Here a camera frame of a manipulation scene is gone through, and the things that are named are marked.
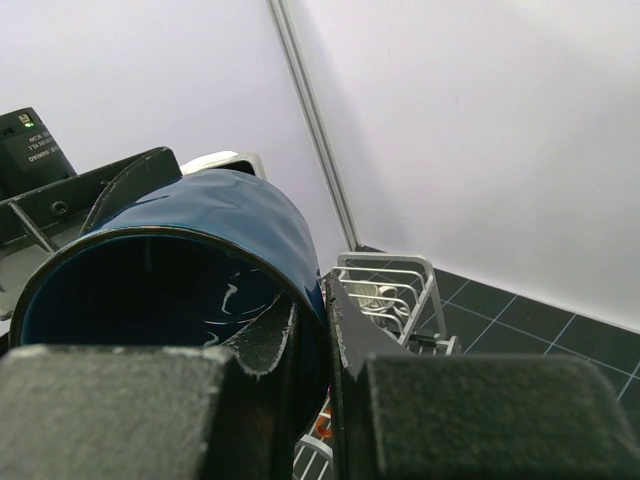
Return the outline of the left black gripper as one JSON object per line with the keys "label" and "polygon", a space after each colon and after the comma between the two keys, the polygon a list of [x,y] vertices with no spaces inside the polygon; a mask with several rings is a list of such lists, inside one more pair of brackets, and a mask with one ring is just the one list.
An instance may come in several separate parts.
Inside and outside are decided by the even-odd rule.
{"label": "left black gripper", "polygon": [[180,178],[170,149],[152,149],[1,202],[1,318],[56,251]]}

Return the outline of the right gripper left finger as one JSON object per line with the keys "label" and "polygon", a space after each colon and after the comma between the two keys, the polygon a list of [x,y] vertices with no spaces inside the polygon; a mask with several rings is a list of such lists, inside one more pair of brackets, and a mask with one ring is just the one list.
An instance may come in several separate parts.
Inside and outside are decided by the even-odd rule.
{"label": "right gripper left finger", "polygon": [[217,347],[36,345],[1,363],[5,479],[288,479],[299,314]]}

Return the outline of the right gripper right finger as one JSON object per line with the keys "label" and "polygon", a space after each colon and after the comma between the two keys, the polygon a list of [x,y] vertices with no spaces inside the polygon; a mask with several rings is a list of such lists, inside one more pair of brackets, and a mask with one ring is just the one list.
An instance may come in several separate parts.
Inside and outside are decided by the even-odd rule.
{"label": "right gripper right finger", "polygon": [[607,379],[571,356],[417,355],[326,279],[339,479],[635,479]]}

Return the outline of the orange patterned mug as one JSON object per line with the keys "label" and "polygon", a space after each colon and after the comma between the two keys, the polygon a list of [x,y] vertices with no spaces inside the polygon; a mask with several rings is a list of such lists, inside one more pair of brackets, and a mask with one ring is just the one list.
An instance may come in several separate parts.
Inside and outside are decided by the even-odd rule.
{"label": "orange patterned mug", "polygon": [[314,423],[314,432],[320,439],[328,439],[333,435],[331,408],[323,409]]}

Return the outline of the blue mug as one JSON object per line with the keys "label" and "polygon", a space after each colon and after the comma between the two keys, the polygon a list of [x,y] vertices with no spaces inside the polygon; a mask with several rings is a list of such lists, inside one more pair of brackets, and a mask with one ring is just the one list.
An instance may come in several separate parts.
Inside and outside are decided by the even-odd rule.
{"label": "blue mug", "polygon": [[293,419],[304,431],[329,383],[309,227],[271,183],[202,170],[129,202],[46,260],[18,298],[9,343],[221,344],[277,299],[301,321]]}

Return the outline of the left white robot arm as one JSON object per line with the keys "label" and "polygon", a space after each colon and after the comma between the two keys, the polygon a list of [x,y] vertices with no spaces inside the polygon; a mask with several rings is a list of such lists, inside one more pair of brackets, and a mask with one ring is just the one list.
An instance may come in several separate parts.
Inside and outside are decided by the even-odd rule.
{"label": "left white robot arm", "polygon": [[1,320],[29,277],[110,215],[181,177],[156,147],[79,174],[32,108],[1,117]]}

